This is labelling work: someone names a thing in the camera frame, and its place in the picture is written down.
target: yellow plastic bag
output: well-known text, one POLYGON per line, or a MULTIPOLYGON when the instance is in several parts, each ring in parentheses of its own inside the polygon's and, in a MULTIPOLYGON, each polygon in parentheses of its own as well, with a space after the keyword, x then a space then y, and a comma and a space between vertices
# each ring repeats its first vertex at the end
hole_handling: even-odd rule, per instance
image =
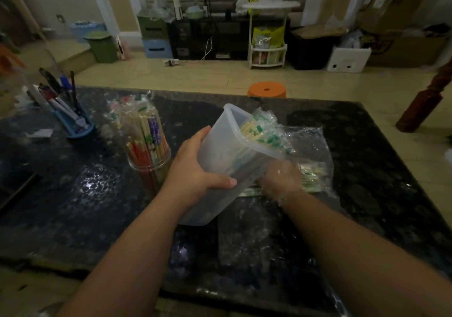
POLYGON ((281 27, 255 27, 253 30, 253 47, 256 46, 257 40, 270 39, 268 47, 265 48, 278 48, 284 45, 284 29, 281 27))

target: large cardboard box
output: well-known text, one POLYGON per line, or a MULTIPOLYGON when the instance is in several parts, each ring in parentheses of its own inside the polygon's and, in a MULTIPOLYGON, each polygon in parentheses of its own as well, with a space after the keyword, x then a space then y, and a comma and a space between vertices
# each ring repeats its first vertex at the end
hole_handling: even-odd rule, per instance
POLYGON ((372 53, 367 66, 419 67, 432 65, 439 57, 449 36, 409 36, 400 32, 386 32, 381 35, 365 35, 364 47, 371 47, 372 53))
POLYGON ((411 18, 422 0, 370 0, 360 14, 360 28, 371 33, 402 31, 410 25, 411 18))

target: wooden furniture leg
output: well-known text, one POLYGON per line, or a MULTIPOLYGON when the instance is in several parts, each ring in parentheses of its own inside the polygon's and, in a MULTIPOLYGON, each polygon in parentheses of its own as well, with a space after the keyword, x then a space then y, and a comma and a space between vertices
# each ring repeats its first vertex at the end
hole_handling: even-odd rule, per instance
POLYGON ((410 106, 395 124, 404 133, 412 133, 430 115, 443 97, 441 92, 452 80, 452 59, 441 66, 426 90, 418 92, 410 106))

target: hand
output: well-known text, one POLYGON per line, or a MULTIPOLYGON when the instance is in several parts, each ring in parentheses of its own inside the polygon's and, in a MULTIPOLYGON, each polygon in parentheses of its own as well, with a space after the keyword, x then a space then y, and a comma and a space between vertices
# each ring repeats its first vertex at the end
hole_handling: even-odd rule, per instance
POLYGON ((210 129, 204 127, 182 143, 161 189, 161 193, 180 202, 183 212, 194 206, 208 189, 230 189, 237 185, 234 178, 204 172, 198 164, 199 147, 210 129))
POLYGON ((302 192, 303 174, 289 160, 275 160, 258 182, 263 191, 280 204, 293 192, 302 192))

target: white cable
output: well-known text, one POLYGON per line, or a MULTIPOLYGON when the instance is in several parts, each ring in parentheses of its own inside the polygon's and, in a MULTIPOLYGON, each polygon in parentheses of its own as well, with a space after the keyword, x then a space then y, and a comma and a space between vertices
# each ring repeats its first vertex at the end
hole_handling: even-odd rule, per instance
POLYGON ((212 37, 209 38, 209 40, 207 40, 206 42, 206 50, 204 51, 204 57, 201 58, 201 60, 206 60, 206 56, 207 54, 210 53, 210 51, 212 50, 213 45, 212 45, 212 37), (207 52, 207 46, 209 45, 209 41, 210 41, 210 50, 207 52))

